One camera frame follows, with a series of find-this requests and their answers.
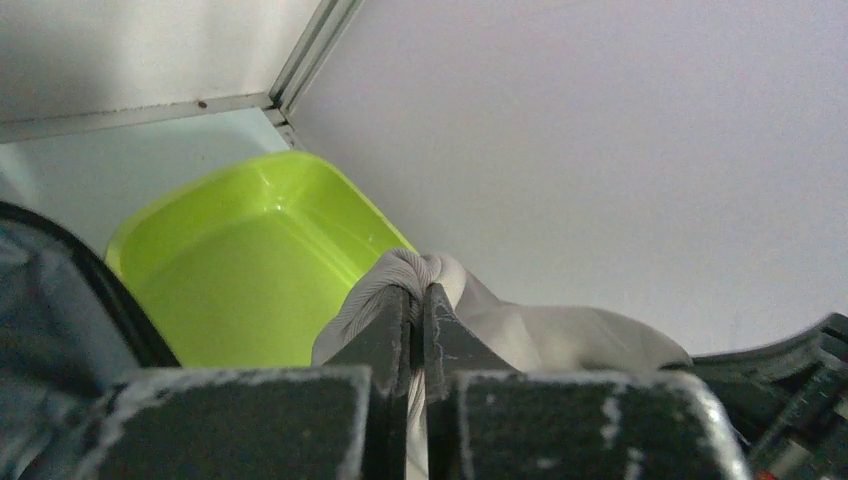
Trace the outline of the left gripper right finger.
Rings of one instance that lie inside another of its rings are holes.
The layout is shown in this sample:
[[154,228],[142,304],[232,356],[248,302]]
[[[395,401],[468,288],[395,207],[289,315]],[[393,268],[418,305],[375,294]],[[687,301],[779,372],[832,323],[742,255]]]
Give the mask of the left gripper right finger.
[[422,304],[433,479],[747,479],[724,408],[680,371],[521,373],[462,325],[444,289]]

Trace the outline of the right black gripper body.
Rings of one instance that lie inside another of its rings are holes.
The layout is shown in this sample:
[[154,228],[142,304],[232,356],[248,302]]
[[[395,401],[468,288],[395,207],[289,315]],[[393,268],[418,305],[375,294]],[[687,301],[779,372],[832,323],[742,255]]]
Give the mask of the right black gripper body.
[[723,405],[751,479],[847,476],[847,318],[775,343],[696,356],[686,372]]

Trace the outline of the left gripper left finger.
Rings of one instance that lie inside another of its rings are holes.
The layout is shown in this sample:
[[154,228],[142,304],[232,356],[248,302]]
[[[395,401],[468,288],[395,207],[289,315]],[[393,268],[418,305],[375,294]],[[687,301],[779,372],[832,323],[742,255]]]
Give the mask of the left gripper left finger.
[[148,369],[96,407],[77,479],[401,479],[411,295],[310,368]]

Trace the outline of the grey garment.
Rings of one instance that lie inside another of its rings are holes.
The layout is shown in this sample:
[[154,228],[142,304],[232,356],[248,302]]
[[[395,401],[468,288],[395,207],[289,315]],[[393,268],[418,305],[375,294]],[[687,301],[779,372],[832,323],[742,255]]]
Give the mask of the grey garment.
[[634,374],[692,363],[676,341],[626,315],[594,307],[509,302],[449,255],[394,248],[354,284],[335,317],[318,334],[312,365],[327,364],[376,320],[388,288],[402,288],[422,301],[434,285],[442,288],[458,321],[520,372]]

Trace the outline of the lime green plastic tray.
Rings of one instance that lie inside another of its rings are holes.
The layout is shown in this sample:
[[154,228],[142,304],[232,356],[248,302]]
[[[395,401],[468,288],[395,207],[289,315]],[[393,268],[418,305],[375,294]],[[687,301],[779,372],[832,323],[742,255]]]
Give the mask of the lime green plastic tray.
[[125,220],[105,261],[186,367],[300,367],[353,285],[407,239],[338,168],[284,151]]

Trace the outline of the pink teal cartoon suitcase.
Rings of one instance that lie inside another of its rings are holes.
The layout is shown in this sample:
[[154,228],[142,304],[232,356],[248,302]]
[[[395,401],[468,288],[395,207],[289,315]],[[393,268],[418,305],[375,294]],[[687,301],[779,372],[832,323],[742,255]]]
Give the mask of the pink teal cartoon suitcase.
[[1,204],[1,476],[69,479],[116,383],[179,362],[104,261],[54,221]]

